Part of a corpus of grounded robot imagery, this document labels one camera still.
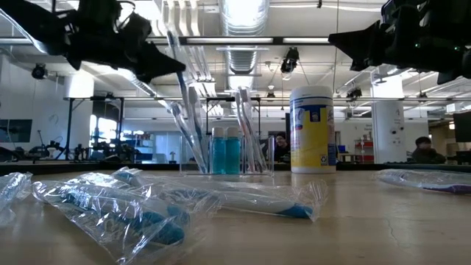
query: camera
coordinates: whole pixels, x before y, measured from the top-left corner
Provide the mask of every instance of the camera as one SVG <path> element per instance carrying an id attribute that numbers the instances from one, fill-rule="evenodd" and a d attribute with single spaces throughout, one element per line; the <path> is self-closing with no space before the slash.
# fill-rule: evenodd
<path id="1" fill-rule="evenodd" d="M 290 47 L 288 53 L 286 54 L 283 63 L 281 64 L 281 72 L 284 74 L 289 74 L 297 67 L 297 61 L 300 59 L 300 53 L 297 51 L 296 47 Z"/>
<path id="2" fill-rule="evenodd" d="M 36 67 L 33 68 L 31 75 L 36 80 L 44 80 L 48 77 L 46 65 L 43 63 L 36 63 Z"/>

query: white pillar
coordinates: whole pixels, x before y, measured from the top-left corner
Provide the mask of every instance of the white pillar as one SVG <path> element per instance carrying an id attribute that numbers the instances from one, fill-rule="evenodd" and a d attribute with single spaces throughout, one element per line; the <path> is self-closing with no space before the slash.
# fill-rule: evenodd
<path id="1" fill-rule="evenodd" d="M 403 80 L 400 75 L 378 78 L 378 75 L 386 76 L 388 70 L 391 71 L 391 68 L 381 66 L 372 72 L 372 97 L 404 97 Z M 406 162 L 403 102 L 391 100 L 373 103 L 372 120 L 375 163 Z"/>

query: wooden table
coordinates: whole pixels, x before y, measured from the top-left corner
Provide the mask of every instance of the wooden table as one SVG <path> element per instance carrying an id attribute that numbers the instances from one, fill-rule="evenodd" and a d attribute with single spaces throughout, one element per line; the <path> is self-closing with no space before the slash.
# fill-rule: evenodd
<path id="1" fill-rule="evenodd" d="M 179 264 L 470 264 L 471 197 L 395 187 L 370 176 L 278 173 L 278 185 L 327 182 L 329 200 L 317 222 L 220 211 L 205 241 Z M 15 224 L 0 228 L 0 264 L 113 264 L 53 207 L 29 197 L 13 210 Z"/>

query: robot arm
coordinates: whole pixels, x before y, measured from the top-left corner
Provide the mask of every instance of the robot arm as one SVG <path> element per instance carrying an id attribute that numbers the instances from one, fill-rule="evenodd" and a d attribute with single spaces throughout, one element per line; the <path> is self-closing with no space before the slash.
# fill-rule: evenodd
<path id="1" fill-rule="evenodd" d="M 51 13 L 26 0 L 0 0 L 0 14 L 39 51 L 64 56 L 76 70 L 88 61 L 128 69 L 142 82 L 185 70 L 146 41 L 148 20 L 132 13 L 118 25 L 121 1 L 80 0 L 78 10 Z"/>

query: yellow label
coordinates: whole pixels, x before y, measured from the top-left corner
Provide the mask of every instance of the yellow label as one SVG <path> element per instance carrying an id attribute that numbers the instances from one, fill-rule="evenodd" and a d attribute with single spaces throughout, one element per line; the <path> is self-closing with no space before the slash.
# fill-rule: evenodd
<path id="1" fill-rule="evenodd" d="M 333 107 L 298 105 L 291 109 L 291 165 L 335 166 Z"/>

